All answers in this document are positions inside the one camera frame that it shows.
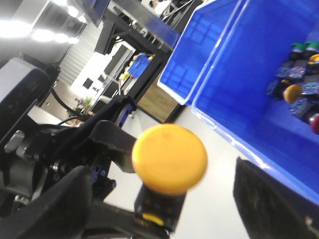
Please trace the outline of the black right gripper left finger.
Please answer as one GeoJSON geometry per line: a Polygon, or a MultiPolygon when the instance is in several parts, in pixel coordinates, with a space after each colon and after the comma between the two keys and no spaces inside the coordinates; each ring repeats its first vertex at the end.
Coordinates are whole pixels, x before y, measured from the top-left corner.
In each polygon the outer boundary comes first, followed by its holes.
{"type": "Polygon", "coordinates": [[[91,171],[78,166],[39,198],[0,221],[2,239],[167,239],[134,212],[93,199],[91,171]]]}

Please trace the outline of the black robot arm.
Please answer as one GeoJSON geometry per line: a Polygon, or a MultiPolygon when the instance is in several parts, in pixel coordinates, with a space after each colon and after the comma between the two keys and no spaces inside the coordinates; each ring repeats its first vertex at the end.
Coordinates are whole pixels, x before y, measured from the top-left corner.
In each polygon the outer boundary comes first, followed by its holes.
{"type": "MultiPolygon", "coordinates": [[[[139,140],[122,130],[136,109],[119,95],[79,127],[37,124],[29,111],[52,89],[57,67],[42,70],[21,58],[0,70],[0,236],[3,239],[167,239],[176,229],[187,191],[201,177],[204,151],[186,134],[184,142],[156,148],[164,171],[145,172],[133,163],[139,140]],[[169,185],[160,187],[166,180],[169,185]]],[[[248,158],[240,161],[264,180],[296,221],[266,218],[292,239],[319,236],[318,110],[295,118],[286,104],[264,94],[267,76],[238,73],[219,77],[200,116],[248,158]]]]}

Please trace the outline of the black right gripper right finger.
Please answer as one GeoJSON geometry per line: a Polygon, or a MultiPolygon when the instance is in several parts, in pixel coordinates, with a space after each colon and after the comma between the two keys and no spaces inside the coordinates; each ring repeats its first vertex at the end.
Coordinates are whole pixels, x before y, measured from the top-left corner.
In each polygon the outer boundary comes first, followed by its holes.
{"type": "Polygon", "coordinates": [[[235,204],[251,239],[317,239],[319,207],[248,160],[236,159],[235,204]]]}

